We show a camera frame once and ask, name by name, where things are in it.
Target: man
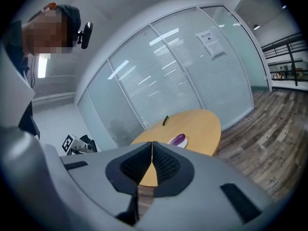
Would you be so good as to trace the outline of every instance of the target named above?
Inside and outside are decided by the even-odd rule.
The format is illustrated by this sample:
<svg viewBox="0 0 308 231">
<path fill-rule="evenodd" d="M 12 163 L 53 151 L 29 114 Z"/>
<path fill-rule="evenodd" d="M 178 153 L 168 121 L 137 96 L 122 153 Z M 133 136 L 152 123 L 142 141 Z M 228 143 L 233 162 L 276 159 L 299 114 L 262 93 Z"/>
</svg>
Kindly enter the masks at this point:
<svg viewBox="0 0 308 231">
<path fill-rule="evenodd" d="M 29 70 L 27 56 L 70 52 L 77 42 L 80 25 L 80 14 L 76 7 L 53 2 L 36 13 L 28 23 L 22 25 L 21 21 L 17 21 L 10 24 L 2 43 L 14 67 L 26 79 Z M 18 127 L 39 137 L 32 116 L 30 102 Z"/>
</svg>

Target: round wooden table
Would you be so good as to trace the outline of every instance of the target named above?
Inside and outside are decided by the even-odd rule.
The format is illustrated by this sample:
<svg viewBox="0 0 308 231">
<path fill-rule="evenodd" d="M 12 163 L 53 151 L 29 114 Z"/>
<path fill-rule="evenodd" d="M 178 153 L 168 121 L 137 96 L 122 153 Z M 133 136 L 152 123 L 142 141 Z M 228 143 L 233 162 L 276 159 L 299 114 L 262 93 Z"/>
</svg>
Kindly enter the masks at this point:
<svg viewBox="0 0 308 231">
<path fill-rule="evenodd" d="M 188 143 L 186 149 L 193 152 L 213 156 L 216 152 L 221 127 L 218 117 L 208 110 L 188 110 L 172 115 L 165 125 L 163 121 L 139 135 L 132 144 L 148 141 L 168 143 L 179 134 L 185 134 Z M 157 186 L 157 176 L 154 165 L 151 164 L 140 185 Z"/>
</svg>

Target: dark jacket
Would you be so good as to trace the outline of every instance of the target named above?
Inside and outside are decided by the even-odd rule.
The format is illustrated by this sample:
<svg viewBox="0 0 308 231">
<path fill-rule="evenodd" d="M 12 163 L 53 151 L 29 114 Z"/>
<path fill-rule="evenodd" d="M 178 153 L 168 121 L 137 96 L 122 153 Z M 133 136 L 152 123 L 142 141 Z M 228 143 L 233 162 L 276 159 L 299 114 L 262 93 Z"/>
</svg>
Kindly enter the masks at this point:
<svg viewBox="0 0 308 231">
<path fill-rule="evenodd" d="M 24 58 L 21 26 L 21 21 L 11 23 L 2 40 L 11 62 L 23 78 L 26 78 L 29 67 L 28 58 Z M 32 102 L 26 108 L 18 127 L 39 137 L 39 129 L 33 120 Z"/>
</svg>

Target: wooden floor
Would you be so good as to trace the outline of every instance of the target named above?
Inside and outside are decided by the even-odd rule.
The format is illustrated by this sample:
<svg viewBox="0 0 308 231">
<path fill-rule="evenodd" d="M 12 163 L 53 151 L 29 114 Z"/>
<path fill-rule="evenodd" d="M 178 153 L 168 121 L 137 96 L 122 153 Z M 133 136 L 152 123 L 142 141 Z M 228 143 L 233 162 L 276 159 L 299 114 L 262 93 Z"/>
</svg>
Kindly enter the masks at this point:
<svg viewBox="0 0 308 231">
<path fill-rule="evenodd" d="M 278 200 L 295 186 L 308 155 L 308 94 L 257 92 L 254 103 L 250 114 L 221 133 L 216 157 Z M 138 187 L 141 216 L 153 202 L 153 192 Z"/>
</svg>

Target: purple object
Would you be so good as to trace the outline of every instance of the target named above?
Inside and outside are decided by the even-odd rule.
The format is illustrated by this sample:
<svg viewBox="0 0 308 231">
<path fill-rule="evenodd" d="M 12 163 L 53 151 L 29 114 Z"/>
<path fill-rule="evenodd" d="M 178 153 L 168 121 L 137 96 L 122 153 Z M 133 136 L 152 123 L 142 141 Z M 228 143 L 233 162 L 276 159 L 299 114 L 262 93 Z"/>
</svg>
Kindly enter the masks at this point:
<svg viewBox="0 0 308 231">
<path fill-rule="evenodd" d="M 176 136 L 172 141 L 170 141 L 169 144 L 178 145 L 182 143 L 184 139 L 185 139 L 185 134 L 181 133 L 180 135 Z"/>
</svg>

